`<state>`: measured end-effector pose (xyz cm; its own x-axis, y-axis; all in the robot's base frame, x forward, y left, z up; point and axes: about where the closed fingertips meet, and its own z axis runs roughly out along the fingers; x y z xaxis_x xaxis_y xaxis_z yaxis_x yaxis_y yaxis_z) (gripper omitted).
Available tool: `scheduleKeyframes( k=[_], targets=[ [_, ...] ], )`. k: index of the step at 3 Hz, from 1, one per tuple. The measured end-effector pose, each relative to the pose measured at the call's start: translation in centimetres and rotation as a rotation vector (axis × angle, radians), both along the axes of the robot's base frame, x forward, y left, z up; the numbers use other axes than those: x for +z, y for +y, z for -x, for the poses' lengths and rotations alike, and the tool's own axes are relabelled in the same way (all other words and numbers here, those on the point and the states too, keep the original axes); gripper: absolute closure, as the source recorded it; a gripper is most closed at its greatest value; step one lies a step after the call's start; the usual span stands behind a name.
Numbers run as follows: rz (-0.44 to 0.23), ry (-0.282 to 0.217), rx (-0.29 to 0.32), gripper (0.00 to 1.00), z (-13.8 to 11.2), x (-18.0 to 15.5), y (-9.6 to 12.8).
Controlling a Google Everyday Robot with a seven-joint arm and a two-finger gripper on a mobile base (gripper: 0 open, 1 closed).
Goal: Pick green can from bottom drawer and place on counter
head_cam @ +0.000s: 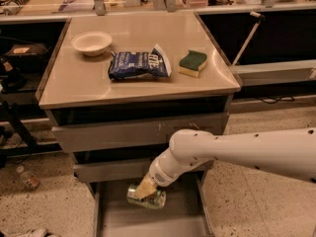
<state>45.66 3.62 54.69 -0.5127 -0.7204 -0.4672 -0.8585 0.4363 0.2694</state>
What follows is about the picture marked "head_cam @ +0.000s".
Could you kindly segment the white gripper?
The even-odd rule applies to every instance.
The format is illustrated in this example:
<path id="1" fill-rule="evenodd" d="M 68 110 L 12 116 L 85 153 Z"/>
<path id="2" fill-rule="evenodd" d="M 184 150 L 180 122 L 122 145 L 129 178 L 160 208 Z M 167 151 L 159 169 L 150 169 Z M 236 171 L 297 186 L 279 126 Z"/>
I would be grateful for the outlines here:
<path id="1" fill-rule="evenodd" d="M 136 188 L 135 196 L 139 199 L 146 198 L 155 193 L 157 187 L 171 185 L 182 174 L 208 161 L 210 158 L 197 157 L 193 151 L 176 151 L 168 148 L 151 163 L 148 176 L 145 176 Z"/>

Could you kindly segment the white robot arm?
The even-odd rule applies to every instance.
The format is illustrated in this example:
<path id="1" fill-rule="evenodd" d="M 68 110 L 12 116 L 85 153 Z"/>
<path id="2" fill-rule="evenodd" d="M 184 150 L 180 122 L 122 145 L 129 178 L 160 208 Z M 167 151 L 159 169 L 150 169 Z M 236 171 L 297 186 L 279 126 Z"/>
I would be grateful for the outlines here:
<path id="1" fill-rule="evenodd" d="M 171 136 L 168 148 L 151 163 L 135 195 L 148 197 L 209 160 L 313 182 L 316 131 L 303 128 L 214 135 L 202 130 L 179 130 Z"/>

